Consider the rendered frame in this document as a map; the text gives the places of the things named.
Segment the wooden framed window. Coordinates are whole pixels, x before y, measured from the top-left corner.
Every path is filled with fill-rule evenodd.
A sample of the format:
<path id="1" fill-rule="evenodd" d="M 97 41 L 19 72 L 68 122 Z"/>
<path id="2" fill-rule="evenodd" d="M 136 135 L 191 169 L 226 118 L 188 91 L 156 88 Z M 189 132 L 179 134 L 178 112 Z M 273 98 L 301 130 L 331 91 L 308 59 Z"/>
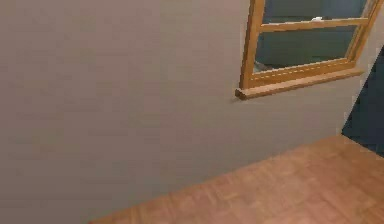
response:
<path id="1" fill-rule="evenodd" d="M 262 97 L 358 76 L 384 0 L 250 0 L 236 96 Z"/>

